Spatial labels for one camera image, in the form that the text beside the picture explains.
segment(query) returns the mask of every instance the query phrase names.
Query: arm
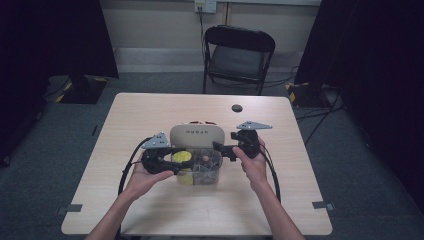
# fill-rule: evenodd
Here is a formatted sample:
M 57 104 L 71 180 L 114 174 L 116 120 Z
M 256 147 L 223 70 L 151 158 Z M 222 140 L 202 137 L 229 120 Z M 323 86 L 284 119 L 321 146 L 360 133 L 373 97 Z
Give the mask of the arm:
M 263 146 L 265 145 L 262 139 L 259 141 Z M 234 147 L 233 152 L 242 162 L 242 168 L 250 180 L 252 190 L 258 196 L 274 239 L 304 239 L 267 181 L 265 158 L 259 154 L 254 159 L 250 159 L 238 147 Z
M 172 171 L 152 175 L 144 169 L 142 163 L 135 163 L 133 173 L 125 190 L 116 198 L 106 215 L 86 239 L 113 239 L 131 204 L 146 194 L 155 183 L 172 175 Z

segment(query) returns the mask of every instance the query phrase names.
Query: hand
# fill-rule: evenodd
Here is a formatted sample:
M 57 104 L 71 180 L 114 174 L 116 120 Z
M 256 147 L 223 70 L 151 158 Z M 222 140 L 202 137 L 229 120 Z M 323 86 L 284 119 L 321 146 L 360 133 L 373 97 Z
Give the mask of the hand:
M 129 194 L 133 201 L 146 194 L 155 183 L 174 175 L 172 171 L 150 174 L 146 169 L 144 169 L 143 164 L 140 162 L 142 155 L 138 159 L 137 163 L 134 163 L 134 170 L 124 190 L 124 193 Z
M 265 143 L 260 137 L 259 143 L 261 144 L 261 151 L 265 152 Z M 259 153 L 254 159 L 251 159 L 239 147 L 233 147 L 233 152 L 241 160 L 241 166 L 250 180 L 250 186 L 256 192 L 262 183 L 267 182 L 264 156 Z

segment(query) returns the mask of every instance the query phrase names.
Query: yellow object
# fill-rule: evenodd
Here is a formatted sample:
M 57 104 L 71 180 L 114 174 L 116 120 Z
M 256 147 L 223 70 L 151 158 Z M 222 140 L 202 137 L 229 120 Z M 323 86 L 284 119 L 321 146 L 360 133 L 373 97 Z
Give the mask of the yellow object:
M 177 152 L 172 156 L 172 161 L 182 163 L 190 161 L 191 153 L 187 151 Z M 193 185 L 193 174 L 190 169 L 182 169 L 177 175 L 177 181 L 184 185 Z

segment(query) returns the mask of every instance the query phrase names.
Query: table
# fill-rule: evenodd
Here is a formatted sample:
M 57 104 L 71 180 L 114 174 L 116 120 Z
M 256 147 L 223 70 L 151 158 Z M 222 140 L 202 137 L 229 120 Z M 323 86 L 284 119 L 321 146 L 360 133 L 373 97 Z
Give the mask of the table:
M 240 113 L 231 107 L 239 104 Z M 282 204 L 305 235 L 327 235 L 332 226 L 291 105 L 283 97 L 120 93 L 116 96 L 68 212 L 65 234 L 88 234 L 116 198 L 126 163 L 138 143 L 160 131 L 191 121 L 220 126 L 225 144 L 236 144 L 230 132 L 247 121 L 266 123 L 259 130 L 274 162 Z M 268 180 L 274 186 L 268 172 Z M 264 236 L 270 229 L 240 160 L 224 158 L 219 182 L 187 186 L 171 177 L 156 184 L 128 211 L 122 233 L 142 236 Z

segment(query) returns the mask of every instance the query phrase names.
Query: chair seat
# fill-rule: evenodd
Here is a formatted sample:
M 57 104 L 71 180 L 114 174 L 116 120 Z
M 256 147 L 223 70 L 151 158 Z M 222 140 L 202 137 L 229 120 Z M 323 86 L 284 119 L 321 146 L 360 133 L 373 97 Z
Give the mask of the chair seat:
M 263 65 L 264 53 L 217 46 L 209 65 L 209 71 L 259 81 Z

